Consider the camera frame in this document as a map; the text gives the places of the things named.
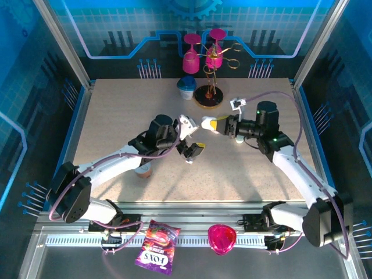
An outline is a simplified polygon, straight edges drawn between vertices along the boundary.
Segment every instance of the white robotic arm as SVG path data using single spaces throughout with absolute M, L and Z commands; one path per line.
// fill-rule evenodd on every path
M 244 99 L 231 101 L 233 110 L 244 105 Z M 275 103 L 260 102 L 256 111 L 256 120 L 245 120 L 239 115 L 218 119 L 204 117 L 201 126 L 231 138 L 256 138 L 261 153 L 287 175 L 303 196 L 307 208 L 299 208 L 285 202 L 274 202 L 265 206 L 261 220 L 263 227 L 269 230 L 270 227 L 283 225 L 303 232 L 314 246 L 323 246 L 342 238 L 341 226 L 346 227 L 348 234 L 352 233 L 351 198 L 337 193 L 304 161 L 299 152 L 294 152 L 294 143 L 279 131 L 279 112 Z M 330 199 L 333 199 L 340 209 L 343 224 L 340 223 Z M 245 221 L 249 222 L 248 219 L 249 216 L 246 216 Z
M 184 115 L 177 121 L 165 115 L 158 115 L 151 122 L 148 131 L 107 157 L 80 166 L 74 166 L 71 162 L 63 164 L 51 183 L 46 199 L 56 207 L 55 211 L 67 223 L 82 218 L 114 226 L 120 224 L 123 217 L 120 209 L 109 200 L 91 197 L 91 190 L 121 173 L 164 157 L 165 152 L 173 148 L 176 148 L 188 163 L 192 163 L 203 151 L 204 144 L 194 143 L 188 146 L 185 138 L 197 129 L 195 122 Z

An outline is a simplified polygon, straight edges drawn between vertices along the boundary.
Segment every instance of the black clamp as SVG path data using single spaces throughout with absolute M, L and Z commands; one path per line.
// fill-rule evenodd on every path
M 278 202 L 272 202 L 272 203 L 269 203 L 268 205 L 265 205 L 262 207 L 262 213 L 261 213 L 261 217 L 262 217 L 262 220 L 263 220 L 263 225 L 265 228 L 267 228 L 269 230 L 269 228 L 276 228 L 278 229 L 279 226 L 274 222 L 274 219 L 271 215 L 271 209 L 277 205 L 281 205 L 285 202 L 283 201 L 278 201 Z
M 137 149 L 140 155 L 161 155 L 171 148 L 175 142 L 177 138 L 176 126 L 177 120 L 173 121 L 172 118 L 167 115 L 157 115 L 155 119 L 151 121 L 148 130 L 136 136 L 136 138 L 129 141 L 128 144 Z M 140 166 L 143 166 L 151 160 L 150 158 L 143 158 Z
M 187 145 L 186 140 L 180 141 L 180 143 L 177 145 L 177 151 L 180 155 L 183 155 L 186 160 L 192 160 L 198 155 L 202 153 L 202 151 L 205 148 L 205 144 L 201 143 L 193 143 L 191 146 Z
M 227 125 L 225 134 L 230 138 L 235 138 L 237 136 L 237 124 L 239 121 L 239 115 L 230 115 L 227 118 Z

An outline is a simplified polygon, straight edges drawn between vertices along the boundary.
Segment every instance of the snack bag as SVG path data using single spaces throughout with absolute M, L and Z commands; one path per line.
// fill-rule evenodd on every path
M 171 275 L 174 248 L 180 231 L 180 228 L 151 220 L 135 264 L 148 270 Z

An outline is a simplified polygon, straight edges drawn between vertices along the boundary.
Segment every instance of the glass wall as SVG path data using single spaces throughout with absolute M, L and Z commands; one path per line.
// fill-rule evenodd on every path
M 368 0 L 349 2 L 303 83 L 335 187 L 354 199 L 355 223 L 372 221 L 370 4 Z M 366 269 L 372 275 L 371 267 Z
M 80 83 L 32 1 L 0 1 L 0 52 L 0 266 L 17 278 Z
M 189 50 L 183 36 L 197 33 L 209 47 L 212 28 L 226 31 L 223 48 L 235 42 L 244 48 L 225 53 L 240 67 L 224 64 L 220 77 L 293 78 L 333 2 L 49 0 L 91 79 L 147 78 L 138 71 L 142 66 L 160 66 L 163 78 L 180 77 Z M 203 71 L 196 76 L 203 77 Z

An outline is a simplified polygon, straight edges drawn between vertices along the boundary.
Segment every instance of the speckled table surface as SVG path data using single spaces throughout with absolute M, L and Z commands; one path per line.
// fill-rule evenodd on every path
M 74 164 L 104 157 L 128 143 L 158 114 L 176 118 L 180 114 L 197 123 L 203 116 L 235 114 L 227 100 L 252 97 L 279 90 L 292 94 L 285 78 L 220 78 L 218 86 L 225 100 L 216 109 L 203 109 L 194 100 L 180 97 L 176 79 L 97 80 Z M 198 85 L 206 80 L 197 80 Z M 279 95 L 264 97 L 246 106 L 245 118 L 254 119 L 259 101 L 270 100 L 279 109 L 280 129 L 295 141 L 299 131 L 297 111 L 289 99 Z M 92 196 L 113 201 L 272 201 L 302 200 L 290 180 L 258 150 L 233 139 L 199 129 L 188 142 L 204 142 L 206 148 L 193 164 L 177 151 L 152 161 L 153 174 L 139 178 L 125 172 L 93 190 Z M 299 143 L 303 158 L 313 166 L 306 137 Z

